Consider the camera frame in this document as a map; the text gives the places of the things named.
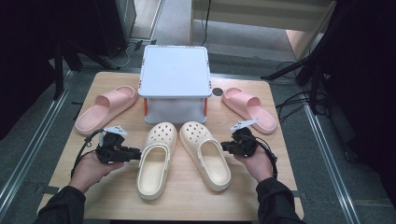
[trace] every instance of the clog strap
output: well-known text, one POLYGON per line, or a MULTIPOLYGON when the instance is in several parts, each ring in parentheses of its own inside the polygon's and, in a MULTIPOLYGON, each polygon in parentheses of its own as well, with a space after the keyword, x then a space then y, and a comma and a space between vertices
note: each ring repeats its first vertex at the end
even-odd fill
POLYGON ((153 144, 149 145, 148 147, 146 147, 145 149, 143 149, 142 154, 140 156, 139 168, 141 167, 142 163, 146 159, 146 157, 149 154, 149 152, 152 149, 154 149, 155 147, 162 147, 163 149, 165 149, 166 157, 165 157, 165 168, 164 168, 164 170, 167 170, 168 163, 171 160, 171 150, 169 149, 168 145, 166 145, 164 143, 153 143, 153 144))

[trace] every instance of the beige clog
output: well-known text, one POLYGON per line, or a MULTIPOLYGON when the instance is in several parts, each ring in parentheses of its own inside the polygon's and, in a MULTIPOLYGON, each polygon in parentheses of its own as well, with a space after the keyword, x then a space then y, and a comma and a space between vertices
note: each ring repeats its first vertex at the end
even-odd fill
POLYGON ((180 129, 180 140, 198 168, 206 185, 214 190, 227 189, 231 184, 231 172, 221 144, 201 123, 190 121, 180 129))
POLYGON ((141 198, 154 200, 163 193, 176 141, 177 130, 172 123, 159 123, 149 131, 137 176, 141 198))

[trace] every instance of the metal rail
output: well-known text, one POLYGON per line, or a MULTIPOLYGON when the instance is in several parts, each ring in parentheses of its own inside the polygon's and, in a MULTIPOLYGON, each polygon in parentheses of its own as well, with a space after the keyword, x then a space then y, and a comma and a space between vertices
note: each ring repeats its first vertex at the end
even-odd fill
POLYGON ((26 177, 27 172, 29 171, 30 166, 35 160, 35 156, 37 155, 39 149, 41 148, 44 139, 47 136, 47 133, 50 130, 50 127, 53 121, 56 119, 62 105, 64 104, 64 99, 69 93, 69 89, 71 83, 75 76, 74 71, 69 71, 64 79, 64 92, 58 97, 58 100, 53 101, 49 106, 49 110, 46 116, 40 123, 35 135, 30 141, 28 147, 25 149, 23 155, 21 156, 20 161, 15 167, 11 177, 8 179, 7 183, 4 185, 0 192, 0 222, 3 220, 6 212, 14 199, 19 187, 23 179, 26 177))
POLYGON ((346 216, 346 221, 347 223, 351 224, 359 224, 361 223, 359 215, 349 195, 349 191, 347 190, 347 186, 343 180, 343 177, 341 176, 337 164, 335 163, 335 160, 332 156, 331 148, 326 141, 326 137, 320 127, 318 118, 312 113, 309 105, 306 105, 304 109, 308 117, 309 123, 311 124, 314 135, 318 141, 320 152, 329 172, 330 179, 332 180, 332 185, 334 186, 338 201, 341 204, 344 215, 346 216))

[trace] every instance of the black stand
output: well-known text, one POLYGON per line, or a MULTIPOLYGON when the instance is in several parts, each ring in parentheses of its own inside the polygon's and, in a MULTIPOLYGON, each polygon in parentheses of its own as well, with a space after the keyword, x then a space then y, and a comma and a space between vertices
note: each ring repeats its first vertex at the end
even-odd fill
POLYGON ((304 85, 312 78, 311 92, 309 96, 309 106, 314 114, 317 114, 316 110, 317 104, 317 94, 318 94, 318 84, 320 81, 320 75, 323 74, 323 59, 324 57, 329 57, 331 49, 329 46, 332 45, 334 37, 338 32, 338 28, 341 22, 346 17, 347 13, 351 9, 351 3, 344 3, 344 1, 337 1, 335 11, 332 15, 332 20, 329 24, 328 30, 323 35, 323 37, 318 42, 318 45, 307 57, 301 59, 297 63, 293 63, 288 67, 273 73, 270 76, 262 77, 262 79, 274 80, 278 77, 286 75, 288 72, 292 72, 295 69, 302 67, 302 70, 298 74, 295 81, 297 85, 304 85))
POLYGON ((108 62, 101 59, 97 55, 84 49, 82 46, 70 41, 63 40, 59 41, 55 46, 55 95, 53 100, 57 100, 61 93, 64 91, 64 65, 63 58, 69 65, 70 69, 74 71, 81 71, 82 62, 78 57, 78 52, 85 54, 95 62, 102 65, 107 69, 116 69, 112 67, 108 62))

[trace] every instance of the person's right hand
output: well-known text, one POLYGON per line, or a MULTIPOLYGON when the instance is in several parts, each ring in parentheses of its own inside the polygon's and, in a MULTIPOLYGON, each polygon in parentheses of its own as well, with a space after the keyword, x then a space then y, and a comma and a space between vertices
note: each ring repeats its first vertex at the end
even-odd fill
POLYGON ((257 146, 256 151, 251 157, 233 155, 238 161, 245 164, 248 172, 257 180, 258 183, 264 179, 273 177, 270 159, 262 147, 257 146))
POLYGON ((103 164, 99 161, 95 151, 90 152, 78 163, 69 186, 85 193, 92 185, 99 182, 103 176, 108 175, 111 171, 120 169, 122 166, 122 162, 103 164))

